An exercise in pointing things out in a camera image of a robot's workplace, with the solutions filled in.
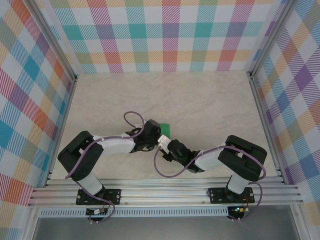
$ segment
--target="black mounting plate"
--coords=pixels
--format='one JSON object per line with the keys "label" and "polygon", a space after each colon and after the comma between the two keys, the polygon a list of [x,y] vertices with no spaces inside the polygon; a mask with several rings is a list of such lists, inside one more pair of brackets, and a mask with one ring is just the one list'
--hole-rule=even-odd
{"label": "black mounting plate", "polygon": [[[105,200],[112,202],[114,205],[120,204],[121,189],[105,189]],[[87,195],[82,189],[78,190],[77,198],[75,201],[76,205],[103,205],[104,202],[94,199]]]}
{"label": "black mounting plate", "polygon": [[233,201],[230,201],[225,194],[224,187],[212,187],[207,191],[210,197],[211,204],[246,204],[247,200],[244,196],[248,198],[248,203],[253,204],[255,202],[254,192],[251,187],[246,187],[241,195]]}

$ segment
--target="perforated metal strip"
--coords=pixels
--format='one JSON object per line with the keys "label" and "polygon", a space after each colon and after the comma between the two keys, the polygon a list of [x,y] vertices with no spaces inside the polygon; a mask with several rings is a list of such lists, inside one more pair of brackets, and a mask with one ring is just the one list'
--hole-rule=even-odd
{"label": "perforated metal strip", "polygon": [[[120,217],[205,217],[227,216],[226,206],[204,207],[117,207],[113,218]],[[87,218],[85,208],[42,208],[39,218]]]}

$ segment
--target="black bracket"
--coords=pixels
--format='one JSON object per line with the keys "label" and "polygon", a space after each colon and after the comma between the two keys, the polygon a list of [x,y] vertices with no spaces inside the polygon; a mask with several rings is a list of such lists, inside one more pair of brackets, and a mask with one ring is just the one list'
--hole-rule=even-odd
{"label": "black bracket", "polygon": [[227,198],[225,187],[212,187],[207,190],[211,204],[253,204],[255,202],[254,192],[251,187],[246,187],[242,194],[234,200]]}
{"label": "black bracket", "polygon": [[[121,198],[121,189],[104,189],[102,199],[108,200],[112,202],[114,205],[120,204]],[[76,205],[103,205],[104,202],[92,198],[91,196],[87,195],[82,189],[78,190],[78,194],[75,201]]]}

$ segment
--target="green object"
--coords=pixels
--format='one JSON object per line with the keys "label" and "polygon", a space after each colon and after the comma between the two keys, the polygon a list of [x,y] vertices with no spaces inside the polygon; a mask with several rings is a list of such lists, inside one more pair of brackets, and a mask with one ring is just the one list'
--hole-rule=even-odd
{"label": "green object", "polygon": [[167,138],[170,138],[170,124],[160,123],[161,134],[165,135]]}

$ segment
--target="beige marble floor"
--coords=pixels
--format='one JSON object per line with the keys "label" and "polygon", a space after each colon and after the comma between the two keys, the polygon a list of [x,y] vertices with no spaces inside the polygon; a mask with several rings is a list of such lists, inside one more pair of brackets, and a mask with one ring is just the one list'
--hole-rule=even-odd
{"label": "beige marble floor", "polygon": [[[171,139],[191,150],[207,150],[236,135],[268,152],[268,144],[244,71],[153,72],[81,74],[64,129],[60,150],[79,132],[114,136],[132,128],[123,120],[136,111],[158,123],[168,123]],[[129,121],[138,124],[136,116]],[[93,171],[100,179],[159,178],[153,165],[155,150],[102,156]],[[158,168],[168,175],[182,169],[160,155]],[[267,175],[276,176],[271,155],[264,163]],[[55,162],[52,179],[67,172]],[[185,171],[181,178],[229,177],[232,171],[218,167],[203,173]]]}

